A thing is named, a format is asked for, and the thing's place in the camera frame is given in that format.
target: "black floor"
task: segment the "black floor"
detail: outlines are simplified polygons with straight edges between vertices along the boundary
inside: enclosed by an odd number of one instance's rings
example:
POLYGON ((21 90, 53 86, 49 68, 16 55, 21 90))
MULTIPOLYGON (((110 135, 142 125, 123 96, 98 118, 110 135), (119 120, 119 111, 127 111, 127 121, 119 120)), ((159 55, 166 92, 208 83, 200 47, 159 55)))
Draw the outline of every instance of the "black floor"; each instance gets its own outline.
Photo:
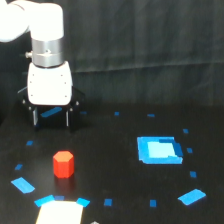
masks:
POLYGON ((0 223, 35 223, 34 201, 48 195, 90 200, 82 224, 206 224, 224 222, 224 109, 104 105, 89 107, 79 128, 69 133, 60 112, 34 132, 17 103, 0 128, 0 223), (154 113, 155 118, 147 117, 154 113), (138 160, 137 137, 174 136, 184 153, 182 165, 146 165, 138 160), (32 146, 26 146, 32 140, 32 146), (193 154, 187 153, 187 147, 193 154), (53 175, 53 155, 75 156, 75 177, 53 175), (20 171, 14 168, 18 163, 20 171), (189 172, 196 171, 192 179, 189 172), (35 190, 23 194, 11 181, 23 177, 35 190), (185 206, 177 198, 200 189, 207 197, 185 206), (104 199, 113 199, 104 207, 104 199), (157 207, 150 208, 150 199, 157 207))

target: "light blue square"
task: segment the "light blue square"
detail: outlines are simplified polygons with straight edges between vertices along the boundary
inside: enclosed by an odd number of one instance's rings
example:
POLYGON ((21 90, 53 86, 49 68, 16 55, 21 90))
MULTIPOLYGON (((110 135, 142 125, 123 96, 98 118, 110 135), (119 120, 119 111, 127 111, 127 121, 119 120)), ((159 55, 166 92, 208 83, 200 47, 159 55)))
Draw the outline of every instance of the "light blue square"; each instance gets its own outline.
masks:
POLYGON ((26 143, 26 145, 33 145, 33 141, 28 141, 27 143, 26 143))
POLYGON ((104 206, 112 206, 112 199, 105 199, 104 206))
POLYGON ((172 143, 148 142, 150 158, 176 157, 172 143))
POLYGON ((15 167, 15 170, 20 170, 22 168, 22 164, 18 164, 16 167, 15 167))
POLYGON ((193 178, 197 177, 197 173, 195 171, 190 171, 190 176, 193 178))
POLYGON ((90 203, 90 201, 83 199, 83 198, 78 198, 76 203, 79 205, 82 205, 83 207, 86 207, 90 203))
POLYGON ((146 164, 182 164, 183 158, 182 157, 178 157, 176 156, 176 154, 171 154, 171 156, 168 155, 168 157, 163 157, 163 158, 151 158, 150 155, 150 150, 148 148, 148 146, 150 146, 151 142, 156 143, 156 145, 166 148, 170 148, 173 147, 172 149, 175 152, 174 146, 171 145, 166 145, 166 144, 172 144, 172 142, 167 142, 167 143, 160 143, 161 140, 173 140, 174 141, 174 137, 138 137, 137 141, 138 141, 138 152, 139 152, 139 160, 143 161, 143 163, 146 164))
POLYGON ((190 205, 198 201, 199 199, 204 198, 205 196, 206 196, 205 193, 203 193, 202 191, 198 189, 195 189, 179 197, 178 200, 182 201, 185 205, 190 205))
POLYGON ((150 200, 150 207, 156 207, 156 200, 150 200))
POLYGON ((188 153, 193 153, 192 148, 187 148, 187 152, 188 152, 188 153))

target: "red block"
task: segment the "red block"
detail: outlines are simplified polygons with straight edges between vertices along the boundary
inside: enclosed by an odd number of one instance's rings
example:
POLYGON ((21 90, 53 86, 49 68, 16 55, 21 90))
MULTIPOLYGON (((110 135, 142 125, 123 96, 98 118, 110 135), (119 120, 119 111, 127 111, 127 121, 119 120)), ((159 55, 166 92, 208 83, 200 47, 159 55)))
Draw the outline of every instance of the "red block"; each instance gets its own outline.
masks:
POLYGON ((58 178, 68 178, 75 170, 74 156, 68 151, 57 152, 53 157, 54 175, 58 178))

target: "blue tape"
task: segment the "blue tape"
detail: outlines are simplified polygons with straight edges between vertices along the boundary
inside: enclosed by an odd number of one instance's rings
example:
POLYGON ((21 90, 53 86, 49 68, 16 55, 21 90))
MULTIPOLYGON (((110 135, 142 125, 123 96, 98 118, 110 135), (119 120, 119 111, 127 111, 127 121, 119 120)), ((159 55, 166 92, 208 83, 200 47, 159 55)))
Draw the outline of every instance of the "blue tape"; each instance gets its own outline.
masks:
POLYGON ((195 171, 190 171, 190 176, 193 178, 197 177, 197 173, 195 171))
POLYGON ((90 201, 83 199, 83 198, 78 198, 76 203, 79 205, 82 205, 83 207, 86 207, 90 203, 90 201))
POLYGON ((187 152, 188 152, 188 153, 193 153, 192 148, 187 148, 187 152))
POLYGON ((15 170, 20 170, 22 168, 22 164, 18 164, 16 167, 15 167, 15 170))
POLYGON ((198 200, 200 200, 201 198, 204 198, 206 196, 205 193, 203 193, 202 191, 195 189, 181 197, 178 198, 178 200, 182 201, 185 205, 190 205, 198 200))
POLYGON ((188 129, 183 129, 183 132, 184 132, 184 134, 188 134, 189 133, 188 129))
POLYGON ((155 114, 147 114, 148 117, 155 117, 155 114))
POLYGON ((86 111, 80 111, 80 114, 87 114, 87 112, 86 111))
POLYGON ((11 181, 11 183, 14 186, 16 186, 20 191, 22 191, 23 194, 30 193, 30 192, 34 191, 34 189, 35 189, 31 184, 29 184, 22 177, 11 181))
POLYGON ((33 145, 33 141, 28 141, 26 145, 33 145))
POLYGON ((58 113, 58 112, 61 111, 61 110, 62 110, 61 107, 55 107, 55 108, 53 108, 53 109, 51 109, 51 110, 48 110, 48 111, 42 113, 42 114, 41 114, 41 117, 49 117, 49 116, 51 116, 51 115, 53 115, 53 114, 58 113))
POLYGON ((54 196, 54 199, 55 199, 56 201, 64 201, 65 196, 54 196))
POLYGON ((150 207, 156 207, 156 200, 150 200, 150 207))
POLYGON ((104 206, 112 206, 112 199, 105 199, 104 206))
POLYGON ((50 201, 54 201, 53 195, 49 195, 47 197, 38 199, 38 200, 34 201, 34 203, 36 204, 37 207, 41 207, 43 204, 50 202, 50 201))

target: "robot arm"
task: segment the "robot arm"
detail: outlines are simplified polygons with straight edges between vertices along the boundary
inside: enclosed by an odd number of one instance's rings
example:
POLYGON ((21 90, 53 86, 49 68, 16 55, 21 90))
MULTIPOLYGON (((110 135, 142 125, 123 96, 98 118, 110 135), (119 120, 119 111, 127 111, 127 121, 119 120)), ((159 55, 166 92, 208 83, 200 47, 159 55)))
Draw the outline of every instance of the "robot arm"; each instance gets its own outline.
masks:
POLYGON ((0 42, 10 42, 30 31, 32 51, 27 90, 34 105, 67 105, 72 77, 64 60, 63 10, 53 3, 0 0, 0 42))

